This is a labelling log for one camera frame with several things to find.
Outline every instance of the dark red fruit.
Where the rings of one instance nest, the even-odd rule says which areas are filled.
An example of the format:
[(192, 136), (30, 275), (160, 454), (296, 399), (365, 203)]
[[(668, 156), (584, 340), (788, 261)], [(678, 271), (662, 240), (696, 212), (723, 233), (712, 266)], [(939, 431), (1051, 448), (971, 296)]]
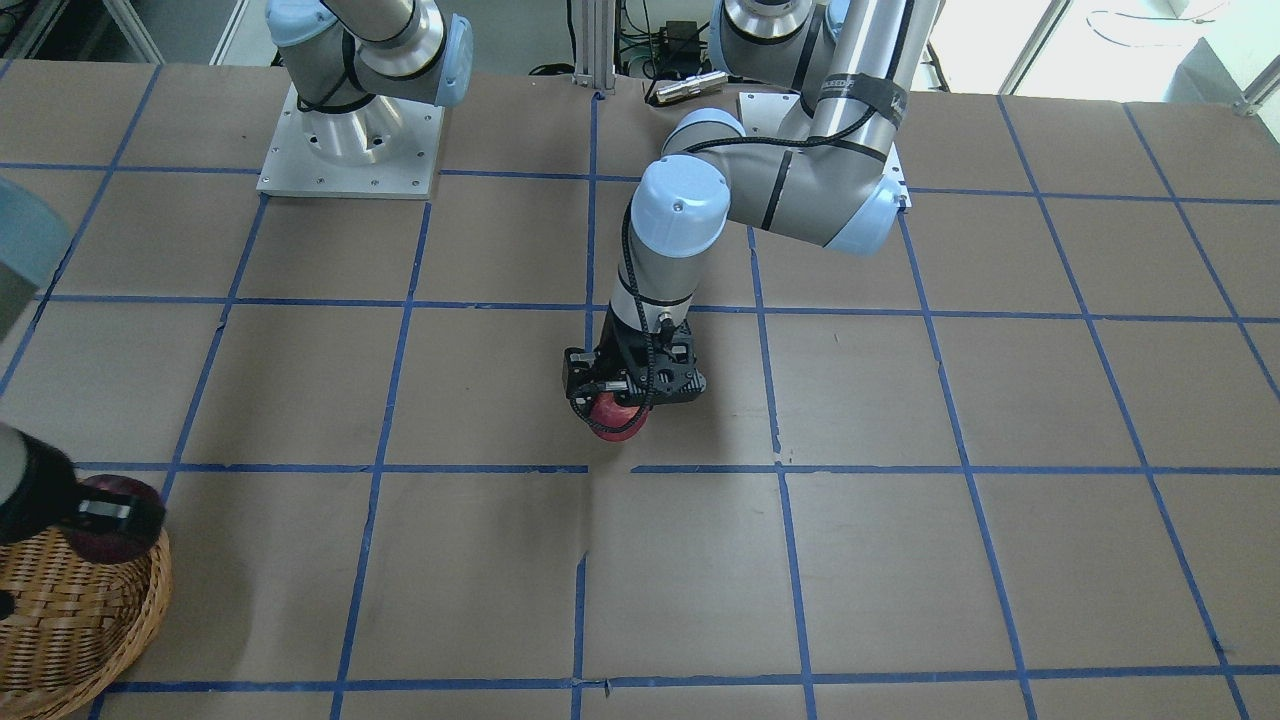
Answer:
[(600, 439), (607, 439), (609, 442), (622, 442), (639, 433), (640, 428), (644, 427), (645, 420), (649, 419), (648, 409), (641, 410), (639, 407), (625, 407), (622, 405), (618, 405), (618, 402), (613, 398), (612, 392), (602, 392), (595, 398), (595, 405), (591, 406), (591, 414), (589, 415), (596, 423), (600, 423), (602, 425), (608, 425), (611, 428), (621, 428), (622, 425), (627, 424), (627, 420), (634, 418), (636, 413), (643, 413), (643, 415), (640, 415), (640, 419), (636, 420), (636, 424), (631, 425), (626, 430), (622, 430), (621, 433), (607, 433), (604, 430), (598, 430), (595, 428), (591, 428), (591, 432), (595, 433), (596, 437), (599, 437)]
[[(124, 475), (93, 475), (84, 480), (86, 486), (95, 487), (115, 495), (129, 495), (141, 497), (143, 502), (161, 505), (160, 493), (142, 480), (125, 478)], [(137, 560), (151, 550), (154, 542), (145, 542), (120, 534), (95, 536), (77, 530), (63, 530), (67, 544), (72, 546), (76, 555), (90, 562), (99, 565), (116, 565)]]

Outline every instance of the white mounting plate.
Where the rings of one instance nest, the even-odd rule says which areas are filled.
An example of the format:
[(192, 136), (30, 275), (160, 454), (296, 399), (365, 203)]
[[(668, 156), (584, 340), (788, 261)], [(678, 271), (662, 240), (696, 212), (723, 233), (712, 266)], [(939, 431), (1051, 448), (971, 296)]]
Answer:
[[(787, 117), (791, 108), (800, 101), (800, 96), (794, 92), (739, 92), (737, 108), (742, 117), (742, 126), (748, 136), (777, 137), (782, 119)], [(906, 174), (902, 173), (902, 161), (897, 156), (897, 145), (888, 149), (888, 163), (884, 164), (884, 174), (896, 179), (901, 186), (899, 201), (902, 208), (911, 206), (911, 193), (906, 188)]]
[(298, 94), (289, 86), (262, 161), (257, 190), (282, 197), (378, 197), (430, 200), (440, 147), (444, 108), (396, 100), (410, 135), (397, 155), (372, 165), (329, 163), (310, 147), (298, 111)]

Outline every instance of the woven basket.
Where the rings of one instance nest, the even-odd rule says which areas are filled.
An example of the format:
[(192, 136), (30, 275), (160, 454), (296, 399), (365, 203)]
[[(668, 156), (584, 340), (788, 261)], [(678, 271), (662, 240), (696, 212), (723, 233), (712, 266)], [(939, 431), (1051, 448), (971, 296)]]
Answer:
[(47, 720), (95, 698), (151, 642), (169, 607), (169, 538), (120, 565), (76, 555), (58, 530), (0, 546), (0, 717)]

